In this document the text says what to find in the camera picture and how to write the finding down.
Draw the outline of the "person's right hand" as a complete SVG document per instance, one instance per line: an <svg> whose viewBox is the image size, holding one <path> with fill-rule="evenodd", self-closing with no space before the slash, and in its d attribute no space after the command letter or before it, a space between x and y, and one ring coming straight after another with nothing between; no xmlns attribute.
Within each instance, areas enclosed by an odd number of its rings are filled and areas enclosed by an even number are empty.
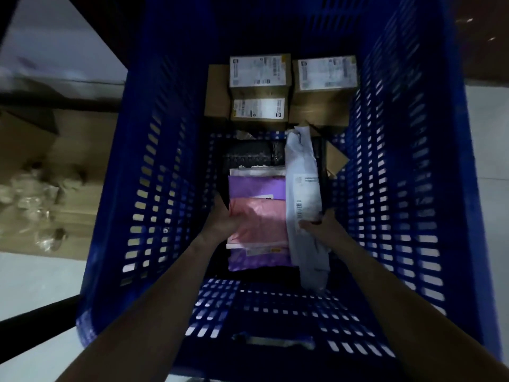
<svg viewBox="0 0 509 382"><path fill-rule="evenodd" d="M337 255L347 252L349 248L355 244L351 236L335 218L333 208L329 208L325 211L318 221L322 222L321 230L319 232L309 233Z"/></svg>

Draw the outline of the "white mailer parcel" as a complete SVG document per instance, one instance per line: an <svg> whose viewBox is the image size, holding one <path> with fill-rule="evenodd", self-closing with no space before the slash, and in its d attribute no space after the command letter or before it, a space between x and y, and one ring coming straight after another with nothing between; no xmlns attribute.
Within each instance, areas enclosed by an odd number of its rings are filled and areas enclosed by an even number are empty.
<svg viewBox="0 0 509 382"><path fill-rule="evenodd" d="M321 219L320 176L309 125L290 130L284 147L286 226L291 262L304 289L322 293L330 272L329 249L300 227Z"/></svg>

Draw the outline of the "pink mailer parcel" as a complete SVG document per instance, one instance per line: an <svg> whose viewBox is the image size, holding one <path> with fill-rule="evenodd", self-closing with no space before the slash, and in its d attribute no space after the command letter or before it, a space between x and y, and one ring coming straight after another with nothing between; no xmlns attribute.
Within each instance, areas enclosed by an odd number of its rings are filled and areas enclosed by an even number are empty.
<svg viewBox="0 0 509 382"><path fill-rule="evenodd" d="M238 198L229 203L230 215L245 215L228 237L227 249L287 248L286 202L279 199Z"/></svg>

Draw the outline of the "person's right forearm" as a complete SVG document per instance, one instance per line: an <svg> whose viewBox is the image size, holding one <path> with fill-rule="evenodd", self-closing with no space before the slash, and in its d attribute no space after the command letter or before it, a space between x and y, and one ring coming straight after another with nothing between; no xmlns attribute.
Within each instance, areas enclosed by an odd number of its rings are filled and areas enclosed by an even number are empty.
<svg viewBox="0 0 509 382"><path fill-rule="evenodd" d="M405 371L418 382L509 382L509 368L375 260L350 236L331 244Z"/></svg>

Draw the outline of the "person's left forearm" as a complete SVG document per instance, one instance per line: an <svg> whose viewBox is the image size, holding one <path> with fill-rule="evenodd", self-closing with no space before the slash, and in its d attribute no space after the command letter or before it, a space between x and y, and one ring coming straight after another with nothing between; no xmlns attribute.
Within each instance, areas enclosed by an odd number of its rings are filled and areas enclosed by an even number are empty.
<svg viewBox="0 0 509 382"><path fill-rule="evenodd" d="M200 233L55 382L164 382L189 327L212 254L224 240Z"/></svg>

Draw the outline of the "purple mailer parcel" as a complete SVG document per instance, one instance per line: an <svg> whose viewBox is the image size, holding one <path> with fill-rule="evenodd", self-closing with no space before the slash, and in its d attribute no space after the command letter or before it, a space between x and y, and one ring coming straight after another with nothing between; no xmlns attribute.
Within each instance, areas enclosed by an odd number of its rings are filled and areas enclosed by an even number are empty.
<svg viewBox="0 0 509 382"><path fill-rule="evenodd" d="M285 177L228 177L229 199L263 198L286 201ZM292 267L289 247L227 249L229 271Z"/></svg>

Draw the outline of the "white flat parcel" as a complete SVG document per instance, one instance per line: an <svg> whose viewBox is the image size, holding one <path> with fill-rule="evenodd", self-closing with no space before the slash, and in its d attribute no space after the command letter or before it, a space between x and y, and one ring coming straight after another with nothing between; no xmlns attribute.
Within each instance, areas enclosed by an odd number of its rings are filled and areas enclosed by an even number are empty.
<svg viewBox="0 0 509 382"><path fill-rule="evenodd" d="M285 177L284 166L253 166L231 168L230 176L233 177Z"/></svg>

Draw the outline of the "black bubble mailer parcel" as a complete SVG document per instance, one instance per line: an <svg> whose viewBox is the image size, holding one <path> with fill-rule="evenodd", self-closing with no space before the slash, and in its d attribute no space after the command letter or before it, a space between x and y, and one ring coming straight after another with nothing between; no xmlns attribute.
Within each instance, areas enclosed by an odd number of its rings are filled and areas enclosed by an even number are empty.
<svg viewBox="0 0 509 382"><path fill-rule="evenodd" d="M255 166L284 166L285 140L225 140L218 146L222 171Z"/></svg>

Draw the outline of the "blue plastic crate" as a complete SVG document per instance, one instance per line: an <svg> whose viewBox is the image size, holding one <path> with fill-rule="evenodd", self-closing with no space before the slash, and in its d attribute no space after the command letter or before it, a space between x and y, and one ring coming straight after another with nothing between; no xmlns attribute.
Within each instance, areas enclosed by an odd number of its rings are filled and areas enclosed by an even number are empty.
<svg viewBox="0 0 509 382"><path fill-rule="evenodd" d="M349 157L325 180L352 237L501 357L466 94L447 0L145 0L81 287L83 346L202 225L229 131L202 122L208 66L231 55L357 57ZM219 248L173 373L230 381L404 381L335 256L322 295L236 276Z"/></svg>

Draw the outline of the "plain cardboard box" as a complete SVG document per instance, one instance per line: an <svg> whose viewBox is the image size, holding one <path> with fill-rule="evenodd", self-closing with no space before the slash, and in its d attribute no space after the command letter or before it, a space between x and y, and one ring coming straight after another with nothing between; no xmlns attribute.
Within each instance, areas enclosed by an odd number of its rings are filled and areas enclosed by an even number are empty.
<svg viewBox="0 0 509 382"><path fill-rule="evenodd" d="M204 108L205 117L218 120L228 120L230 118L229 76L229 65L209 65Z"/></svg>

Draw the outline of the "wide labelled cardboard box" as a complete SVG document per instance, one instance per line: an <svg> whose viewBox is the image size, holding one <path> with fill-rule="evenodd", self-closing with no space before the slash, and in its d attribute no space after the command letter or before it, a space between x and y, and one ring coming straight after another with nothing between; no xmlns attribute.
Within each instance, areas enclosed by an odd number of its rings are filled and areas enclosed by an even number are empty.
<svg viewBox="0 0 509 382"><path fill-rule="evenodd" d="M319 130L345 131L350 103L359 88L357 58L350 55L297 59L292 62L292 70L289 123L305 121Z"/></svg>

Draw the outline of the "large labelled cardboard box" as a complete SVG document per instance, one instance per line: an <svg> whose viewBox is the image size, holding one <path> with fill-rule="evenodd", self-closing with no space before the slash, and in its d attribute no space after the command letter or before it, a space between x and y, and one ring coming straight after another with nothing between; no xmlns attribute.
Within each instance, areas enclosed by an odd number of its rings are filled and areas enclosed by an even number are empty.
<svg viewBox="0 0 509 382"><path fill-rule="evenodd" d="M233 99L287 98L293 85L289 53L231 56L229 90Z"/></svg>

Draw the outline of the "brown cardboard carton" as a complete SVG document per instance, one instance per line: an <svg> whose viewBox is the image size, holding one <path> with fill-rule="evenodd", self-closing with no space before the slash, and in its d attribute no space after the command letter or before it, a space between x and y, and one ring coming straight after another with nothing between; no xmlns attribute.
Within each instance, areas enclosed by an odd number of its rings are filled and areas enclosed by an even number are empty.
<svg viewBox="0 0 509 382"><path fill-rule="evenodd" d="M0 110L0 250L86 260L118 114Z"/></svg>

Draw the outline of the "clear plastic wrapped items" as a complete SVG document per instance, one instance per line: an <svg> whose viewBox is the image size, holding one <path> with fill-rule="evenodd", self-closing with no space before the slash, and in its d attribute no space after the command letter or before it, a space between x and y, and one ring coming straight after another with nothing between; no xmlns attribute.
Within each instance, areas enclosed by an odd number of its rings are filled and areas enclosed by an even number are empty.
<svg viewBox="0 0 509 382"><path fill-rule="evenodd" d="M78 165L26 161L7 183L0 184L0 250L22 238L44 253L58 251L67 231L57 215L68 195L79 192L86 182L86 171Z"/></svg>

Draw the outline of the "black metal shelf frame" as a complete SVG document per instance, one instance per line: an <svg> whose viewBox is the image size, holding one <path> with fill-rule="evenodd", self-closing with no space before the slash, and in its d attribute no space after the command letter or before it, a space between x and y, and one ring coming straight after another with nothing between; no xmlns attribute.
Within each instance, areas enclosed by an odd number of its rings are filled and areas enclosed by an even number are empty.
<svg viewBox="0 0 509 382"><path fill-rule="evenodd" d="M75 327L80 295L0 321L0 364Z"/></svg>

